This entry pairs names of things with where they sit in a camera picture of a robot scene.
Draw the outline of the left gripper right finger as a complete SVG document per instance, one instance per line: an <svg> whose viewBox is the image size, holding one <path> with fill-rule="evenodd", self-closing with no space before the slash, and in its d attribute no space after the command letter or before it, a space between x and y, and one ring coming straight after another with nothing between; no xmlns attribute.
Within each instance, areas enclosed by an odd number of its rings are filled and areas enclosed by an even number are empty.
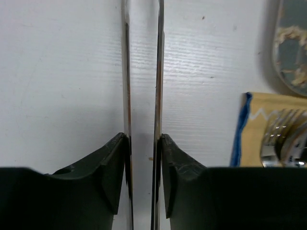
<svg viewBox="0 0 307 230"><path fill-rule="evenodd" d="M207 168L167 134L160 139L166 217L173 230L304 230L307 172Z"/></svg>

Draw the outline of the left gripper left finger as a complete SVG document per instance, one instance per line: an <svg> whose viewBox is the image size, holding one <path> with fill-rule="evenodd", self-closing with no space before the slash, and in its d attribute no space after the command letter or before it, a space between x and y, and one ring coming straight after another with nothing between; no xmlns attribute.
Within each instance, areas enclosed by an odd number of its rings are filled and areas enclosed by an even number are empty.
<svg viewBox="0 0 307 230"><path fill-rule="evenodd" d="M126 136L57 170L0 170L0 227L3 230L109 230L118 213Z"/></svg>

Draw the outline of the metal serving tongs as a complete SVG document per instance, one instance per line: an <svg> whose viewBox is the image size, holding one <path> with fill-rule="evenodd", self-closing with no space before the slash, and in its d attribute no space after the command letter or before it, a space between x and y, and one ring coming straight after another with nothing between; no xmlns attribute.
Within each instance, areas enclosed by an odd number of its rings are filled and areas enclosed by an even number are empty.
<svg viewBox="0 0 307 230"><path fill-rule="evenodd" d="M160 228L164 8L162 0L121 3L129 230Z"/></svg>

